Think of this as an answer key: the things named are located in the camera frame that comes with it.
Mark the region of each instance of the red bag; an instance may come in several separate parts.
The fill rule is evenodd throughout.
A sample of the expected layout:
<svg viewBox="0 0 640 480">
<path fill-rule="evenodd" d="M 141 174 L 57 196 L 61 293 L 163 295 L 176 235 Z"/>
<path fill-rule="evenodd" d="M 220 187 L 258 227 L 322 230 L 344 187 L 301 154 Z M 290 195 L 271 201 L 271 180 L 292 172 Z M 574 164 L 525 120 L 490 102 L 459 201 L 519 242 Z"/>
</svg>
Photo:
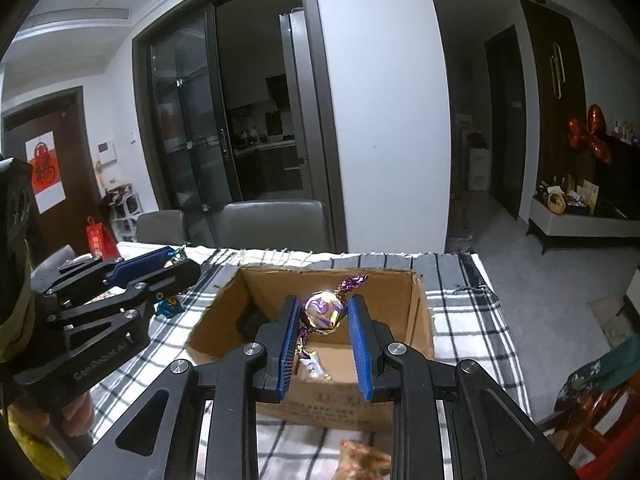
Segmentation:
<svg viewBox="0 0 640 480">
<path fill-rule="evenodd" d="M 101 256 L 103 260 L 115 260 L 120 257 L 120 252 L 111 235 L 101 223 L 96 223 L 94 217 L 86 219 L 86 240 L 93 256 Z"/>
</svg>

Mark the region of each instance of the heart-shaped balloon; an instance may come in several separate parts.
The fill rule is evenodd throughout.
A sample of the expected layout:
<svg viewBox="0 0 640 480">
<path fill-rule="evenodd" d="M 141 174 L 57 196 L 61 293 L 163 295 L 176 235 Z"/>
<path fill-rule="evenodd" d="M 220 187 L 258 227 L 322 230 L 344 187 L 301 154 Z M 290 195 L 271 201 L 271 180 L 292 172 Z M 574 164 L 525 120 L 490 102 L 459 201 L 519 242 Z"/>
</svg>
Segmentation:
<svg viewBox="0 0 640 480">
<path fill-rule="evenodd" d="M 613 156 L 611 155 L 609 146 L 600 137 L 591 135 L 589 138 L 589 148 L 598 160 L 601 160 L 605 164 L 611 164 L 613 162 Z"/>
<path fill-rule="evenodd" d="M 589 107 L 589 111 L 587 113 L 587 128 L 590 134 L 594 134 L 599 137 L 606 134 L 604 115 L 602 114 L 600 107 L 596 104 Z"/>
<path fill-rule="evenodd" d="M 567 134 L 569 139 L 569 145 L 574 149 L 578 150 L 579 148 L 583 148 L 587 144 L 587 140 L 589 139 L 589 133 L 587 131 L 587 126 L 582 121 L 579 121 L 575 117 L 569 120 L 569 133 Z"/>
</svg>

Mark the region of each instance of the human hand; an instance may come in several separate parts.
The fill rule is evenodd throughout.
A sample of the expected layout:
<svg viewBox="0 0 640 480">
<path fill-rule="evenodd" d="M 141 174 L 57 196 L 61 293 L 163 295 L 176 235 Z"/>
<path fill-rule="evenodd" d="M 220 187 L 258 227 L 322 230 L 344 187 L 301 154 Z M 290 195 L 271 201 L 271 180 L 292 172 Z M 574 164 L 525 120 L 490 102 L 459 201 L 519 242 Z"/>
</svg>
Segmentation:
<svg viewBox="0 0 640 480">
<path fill-rule="evenodd" d="M 63 416 L 62 429 L 69 436 L 85 434 L 94 423 L 95 412 L 89 392 L 85 392 L 60 411 Z M 11 414 L 21 428 L 36 436 L 42 436 L 44 429 L 50 423 L 47 413 L 19 404 L 12 404 Z"/>
</svg>

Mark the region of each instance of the red and white poster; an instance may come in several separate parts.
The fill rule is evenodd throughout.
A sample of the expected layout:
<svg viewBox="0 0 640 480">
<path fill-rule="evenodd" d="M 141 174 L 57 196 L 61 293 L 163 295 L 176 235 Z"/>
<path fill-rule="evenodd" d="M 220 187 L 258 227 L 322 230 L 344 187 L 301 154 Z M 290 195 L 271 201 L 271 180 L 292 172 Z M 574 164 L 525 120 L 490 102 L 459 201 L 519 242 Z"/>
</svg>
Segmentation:
<svg viewBox="0 0 640 480">
<path fill-rule="evenodd" d="M 36 204 L 41 213 L 62 202 L 65 189 L 60 180 L 60 167 L 53 143 L 53 132 L 47 132 L 24 143 L 27 159 L 33 166 L 31 185 L 36 195 Z"/>
</svg>

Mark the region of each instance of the plaid tablecloth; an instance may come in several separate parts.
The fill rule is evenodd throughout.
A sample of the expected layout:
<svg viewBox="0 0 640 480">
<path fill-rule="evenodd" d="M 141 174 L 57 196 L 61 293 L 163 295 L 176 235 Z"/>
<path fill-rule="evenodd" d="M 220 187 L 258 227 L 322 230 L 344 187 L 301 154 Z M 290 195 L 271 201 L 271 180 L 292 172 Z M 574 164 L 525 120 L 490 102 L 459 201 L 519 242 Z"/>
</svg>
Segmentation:
<svg viewBox="0 0 640 480">
<path fill-rule="evenodd" d="M 125 258 L 158 246 L 118 245 Z M 502 316 L 500 302 L 470 254 L 309 254 L 292 251 L 236 251 L 190 248 L 188 255 L 202 264 L 198 284 L 184 297 L 186 312 L 171 320 L 154 319 L 149 327 L 151 344 L 137 358 L 116 370 L 91 390 L 96 409 L 92 428 L 100 438 L 140 393 L 174 359 L 188 358 L 183 345 L 216 292 L 232 277 L 238 265 L 271 264 L 325 268 L 410 269 L 424 284 L 434 317 L 435 358 L 455 364 L 470 358 L 478 361 L 530 416 L 529 399 L 518 356 Z M 204 477 L 204 458 L 209 434 L 209 405 L 202 425 L 196 477 Z M 452 478 L 449 441 L 444 412 L 439 403 L 440 433 L 446 478 Z M 286 424 L 258 415 L 258 468 L 261 479 L 327 480 L 337 465 L 342 439 L 368 442 L 390 452 L 391 436 L 359 431 L 322 430 Z"/>
</svg>

